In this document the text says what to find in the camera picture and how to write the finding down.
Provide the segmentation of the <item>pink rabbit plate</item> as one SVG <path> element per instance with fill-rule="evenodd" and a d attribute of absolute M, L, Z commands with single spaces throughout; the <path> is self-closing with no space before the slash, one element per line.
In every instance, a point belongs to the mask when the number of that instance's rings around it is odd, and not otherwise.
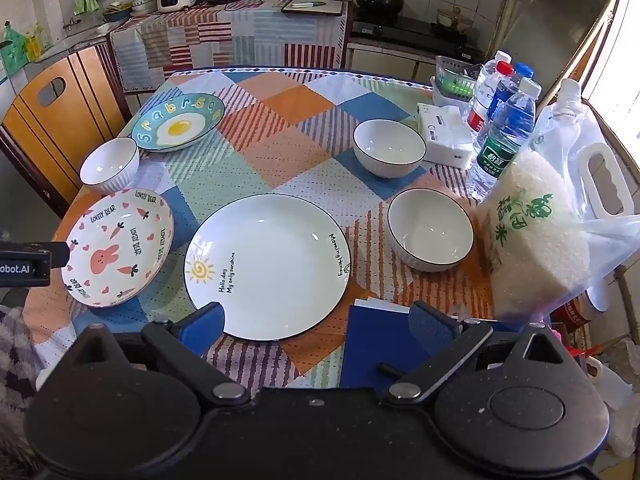
<path fill-rule="evenodd" d="M 115 307 L 134 298 L 163 266 L 174 233 L 174 214 L 157 193 L 128 188 L 104 196 L 67 237 L 66 292 L 90 308 Z"/>

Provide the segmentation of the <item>white bowl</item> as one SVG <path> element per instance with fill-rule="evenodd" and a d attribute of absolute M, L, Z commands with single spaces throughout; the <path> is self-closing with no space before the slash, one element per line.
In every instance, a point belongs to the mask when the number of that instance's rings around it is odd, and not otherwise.
<path fill-rule="evenodd" d="M 421 165 L 426 144 L 413 128 L 389 119 L 370 119 L 352 133 L 356 159 L 383 179 L 407 177 Z"/>
<path fill-rule="evenodd" d="M 387 209 L 390 244 L 402 263 L 420 272 L 444 272 L 472 252 L 474 230 L 469 214 L 447 194 L 409 188 Z"/>
<path fill-rule="evenodd" d="M 102 195 L 124 190 L 136 175 L 139 149 L 130 138 L 116 138 L 98 146 L 82 163 L 80 180 Z"/>

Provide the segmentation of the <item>white sun plate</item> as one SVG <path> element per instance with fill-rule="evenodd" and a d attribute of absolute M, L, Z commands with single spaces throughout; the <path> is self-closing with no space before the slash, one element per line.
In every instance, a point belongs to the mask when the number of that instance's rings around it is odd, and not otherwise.
<path fill-rule="evenodd" d="M 194 307 L 221 304 L 225 334 L 278 341 L 327 318 L 350 270 L 346 236 L 327 212 L 291 195 L 258 194 L 228 203 L 200 225 L 183 276 Z"/>

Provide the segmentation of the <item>teal egg plate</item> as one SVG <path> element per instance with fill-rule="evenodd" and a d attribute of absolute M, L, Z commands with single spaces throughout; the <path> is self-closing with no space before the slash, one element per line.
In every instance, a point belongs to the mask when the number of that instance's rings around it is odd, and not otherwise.
<path fill-rule="evenodd" d="M 140 150 L 179 151 L 211 133 L 225 111 L 224 102 L 211 94 L 174 96 L 143 113 L 132 128 L 131 137 Z"/>

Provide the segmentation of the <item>blue notebook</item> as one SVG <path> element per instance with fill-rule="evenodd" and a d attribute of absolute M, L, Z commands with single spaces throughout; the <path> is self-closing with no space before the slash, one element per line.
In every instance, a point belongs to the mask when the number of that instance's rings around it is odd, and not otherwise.
<path fill-rule="evenodd" d="M 381 393 L 430 358 L 409 330 L 409 310 L 374 298 L 349 309 L 340 386 Z"/>

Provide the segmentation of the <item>wooden chair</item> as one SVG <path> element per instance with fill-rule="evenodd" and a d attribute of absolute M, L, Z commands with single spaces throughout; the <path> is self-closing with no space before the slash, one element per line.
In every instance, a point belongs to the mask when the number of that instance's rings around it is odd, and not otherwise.
<path fill-rule="evenodd" d="M 56 61 L 17 93 L 1 121 L 1 149 L 62 217 L 82 188 L 86 157 L 130 119 L 111 48 L 97 44 Z"/>

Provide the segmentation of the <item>white tissue pack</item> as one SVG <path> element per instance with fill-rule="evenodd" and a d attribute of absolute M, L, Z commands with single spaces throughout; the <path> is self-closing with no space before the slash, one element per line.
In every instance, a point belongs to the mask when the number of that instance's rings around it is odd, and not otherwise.
<path fill-rule="evenodd" d="M 416 122 L 426 145 L 427 162 L 460 170 L 470 166 L 474 154 L 472 130 L 456 106 L 419 103 Z"/>

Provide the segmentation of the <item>green label water bottle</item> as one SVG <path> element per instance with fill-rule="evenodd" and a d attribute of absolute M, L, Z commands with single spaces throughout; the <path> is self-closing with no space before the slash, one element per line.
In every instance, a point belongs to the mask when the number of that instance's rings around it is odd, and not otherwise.
<path fill-rule="evenodd" d="M 539 84 L 530 78 L 523 78 L 518 91 L 500 105 L 491 119 L 485 142 L 466 181 L 469 196 L 474 200 L 484 200 L 533 133 L 540 92 Z"/>

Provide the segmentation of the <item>patchwork counter cloth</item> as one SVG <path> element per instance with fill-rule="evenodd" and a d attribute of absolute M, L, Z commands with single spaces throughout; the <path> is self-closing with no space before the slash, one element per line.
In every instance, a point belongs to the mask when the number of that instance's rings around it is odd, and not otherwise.
<path fill-rule="evenodd" d="M 153 13 L 110 33 L 122 88 L 153 92 L 175 72 L 232 66 L 340 68 L 348 5 L 336 15 L 285 12 L 282 0 L 238 0 Z"/>

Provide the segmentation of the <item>blue label water bottle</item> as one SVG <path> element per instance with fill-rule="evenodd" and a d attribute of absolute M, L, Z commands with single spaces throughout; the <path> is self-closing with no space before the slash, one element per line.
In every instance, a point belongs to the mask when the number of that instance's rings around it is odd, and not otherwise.
<path fill-rule="evenodd" d="M 513 74 L 510 76 L 504 76 L 498 83 L 497 90 L 492 98 L 490 107 L 488 108 L 487 117 L 490 120 L 493 120 L 499 107 L 518 91 L 521 81 L 524 78 L 532 79 L 534 73 L 534 70 L 528 65 L 524 63 L 516 63 Z"/>

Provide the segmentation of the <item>plastic basket with green items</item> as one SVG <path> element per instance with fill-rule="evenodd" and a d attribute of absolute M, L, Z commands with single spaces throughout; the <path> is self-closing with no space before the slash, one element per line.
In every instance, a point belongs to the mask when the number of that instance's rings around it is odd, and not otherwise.
<path fill-rule="evenodd" d="M 480 64 L 436 56 L 436 72 L 432 77 L 432 99 L 436 106 L 456 106 L 466 110 L 474 96 Z"/>

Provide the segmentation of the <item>red label water bottle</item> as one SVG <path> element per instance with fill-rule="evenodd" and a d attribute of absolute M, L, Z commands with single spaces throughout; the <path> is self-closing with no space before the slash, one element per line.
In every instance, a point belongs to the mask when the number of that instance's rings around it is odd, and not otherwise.
<path fill-rule="evenodd" d="M 488 118 L 488 110 L 499 82 L 503 81 L 503 79 L 509 79 L 514 72 L 511 61 L 512 56 L 510 54 L 498 50 L 495 56 L 480 69 L 469 114 L 466 118 L 466 122 L 473 130 L 474 136 L 479 134 L 485 125 Z"/>

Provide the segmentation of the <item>black gas stove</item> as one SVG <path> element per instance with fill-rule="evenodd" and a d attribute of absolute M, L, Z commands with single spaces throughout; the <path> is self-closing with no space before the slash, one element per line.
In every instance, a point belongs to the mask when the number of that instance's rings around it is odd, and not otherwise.
<path fill-rule="evenodd" d="M 441 54 L 470 63 L 479 63 L 485 59 L 485 53 L 463 32 L 441 24 L 401 16 L 377 20 L 357 13 L 352 21 L 350 36 L 425 53 Z"/>

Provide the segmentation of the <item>glass lid pot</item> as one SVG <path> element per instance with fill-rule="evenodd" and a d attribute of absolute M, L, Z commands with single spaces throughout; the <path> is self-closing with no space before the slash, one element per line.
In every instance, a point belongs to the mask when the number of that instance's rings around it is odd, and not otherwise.
<path fill-rule="evenodd" d="M 437 23 L 457 32 L 465 32 L 473 25 L 473 22 L 462 14 L 458 6 L 454 6 L 449 10 L 438 9 Z"/>

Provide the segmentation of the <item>black cutting board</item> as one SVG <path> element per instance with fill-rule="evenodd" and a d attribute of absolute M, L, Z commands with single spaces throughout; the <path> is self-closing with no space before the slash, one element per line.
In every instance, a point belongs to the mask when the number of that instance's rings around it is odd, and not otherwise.
<path fill-rule="evenodd" d="M 283 13 L 337 16 L 343 13 L 342 0 L 291 0 L 281 9 Z"/>

